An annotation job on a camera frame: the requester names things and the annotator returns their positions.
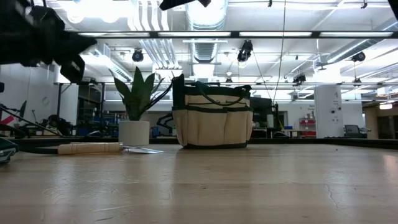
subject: canvas tote bag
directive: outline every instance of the canvas tote bag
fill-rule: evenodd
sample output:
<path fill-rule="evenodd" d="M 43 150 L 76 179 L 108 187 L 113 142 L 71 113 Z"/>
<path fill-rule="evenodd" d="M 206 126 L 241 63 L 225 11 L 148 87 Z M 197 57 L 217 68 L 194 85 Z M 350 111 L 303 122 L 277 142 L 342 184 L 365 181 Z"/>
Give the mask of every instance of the canvas tote bag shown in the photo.
<path fill-rule="evenodd" d="M 252 132 L 249 85 L 236 88 L 173 79 L 173 119 L 184 148 L 246 147 Z"/>

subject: white pot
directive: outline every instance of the white pot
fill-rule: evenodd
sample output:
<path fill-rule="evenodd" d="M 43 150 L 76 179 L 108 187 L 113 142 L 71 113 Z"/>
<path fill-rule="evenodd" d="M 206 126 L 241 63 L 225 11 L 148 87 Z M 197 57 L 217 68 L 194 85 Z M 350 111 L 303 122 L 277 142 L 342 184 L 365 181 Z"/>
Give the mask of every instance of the white pot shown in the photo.
<path fill-rule="evenodd" d="M 125 146 L 149 145 L 148 121 L 120 121 L 119 142 Z"/>

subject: snake plant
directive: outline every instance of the snake plant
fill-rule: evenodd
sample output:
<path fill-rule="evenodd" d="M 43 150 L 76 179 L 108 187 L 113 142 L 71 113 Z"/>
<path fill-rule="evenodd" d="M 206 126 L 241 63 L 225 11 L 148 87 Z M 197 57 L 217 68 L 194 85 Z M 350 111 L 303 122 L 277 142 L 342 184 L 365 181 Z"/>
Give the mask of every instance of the snake plant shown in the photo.
<path fill-rule="evenodd" d="M 114 78 L 114 84 L 122 97 L 123 104 L 126 107 L 127 115 L 130 121 L 139 121 L 142 114 L 149 108 L 154 106 L 165 94 L 154 95 L 151 97 L 159 85 L 162 83 L 163 78 L 154 86 L 155 74 L 150 74 L 144 81 L 142 73 L 139 68 L 136 68 L 134 73 L 131 90 L 121 80 Z"/>

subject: table surface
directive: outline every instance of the table surface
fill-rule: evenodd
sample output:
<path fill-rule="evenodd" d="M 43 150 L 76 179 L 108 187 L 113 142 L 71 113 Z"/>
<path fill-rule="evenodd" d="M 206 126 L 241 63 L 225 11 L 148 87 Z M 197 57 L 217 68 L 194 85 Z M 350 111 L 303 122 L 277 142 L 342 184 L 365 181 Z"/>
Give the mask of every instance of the table surface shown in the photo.
<path fill-rule="evenodd" d="M 398 151 L 250 145 L 0 167 L 0 223 L 397 223 Z"/>

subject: potted plant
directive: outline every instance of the potted plant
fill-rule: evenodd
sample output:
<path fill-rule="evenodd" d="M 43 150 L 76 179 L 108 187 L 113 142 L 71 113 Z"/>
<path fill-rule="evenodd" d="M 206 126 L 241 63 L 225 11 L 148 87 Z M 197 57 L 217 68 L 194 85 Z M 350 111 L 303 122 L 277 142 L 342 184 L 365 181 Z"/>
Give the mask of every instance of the potted plant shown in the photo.
<path fill-rule="evenodd" d="M 149 144 L 150 125 L 148 121 L 140 121 L 141 116 L 157 103 L 168 91 L 151 97 L 162 83 L 154 86 L 155 74 L 149 75 L 144 81 L 139 68 L 136 68 L 131 90 L 122 81 L 114 78 L 114 83 L 122 97 L 129 121 L 119 123 L 119 142 L 126 146 L 144 146 Z"/>

